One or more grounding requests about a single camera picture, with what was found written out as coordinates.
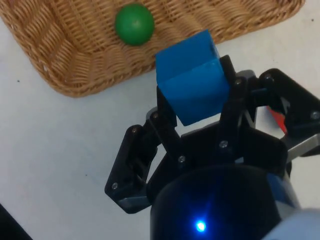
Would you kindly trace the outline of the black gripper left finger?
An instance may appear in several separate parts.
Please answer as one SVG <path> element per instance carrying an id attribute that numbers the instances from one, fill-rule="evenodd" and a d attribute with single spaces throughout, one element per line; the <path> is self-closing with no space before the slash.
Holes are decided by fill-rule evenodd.
<path id="1" fill-rule="evenodd" d="M 130 126 L 105 185 L 105 193 L 127 214 L 151 206 L 169 183 L 195 167 L 176 132 L 177 116 L 160 89 L 144 125 Z"/>

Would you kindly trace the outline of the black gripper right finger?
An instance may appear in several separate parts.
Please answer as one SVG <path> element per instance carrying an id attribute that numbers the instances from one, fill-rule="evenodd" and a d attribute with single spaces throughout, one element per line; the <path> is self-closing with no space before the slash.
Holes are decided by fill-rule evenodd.
<path id="1" fill-rule="evenodd" d="M 284 117 L 288 160 L 320 153 L 320 100 L 277 68 L 259 77 L 235 72 L 231 58 L 220 58 L 229 94 L 218 125 L 218 153 L 234 158 L 243 150 L 244 132 L 255 127 L 258 107 L 267 106 Z"/>

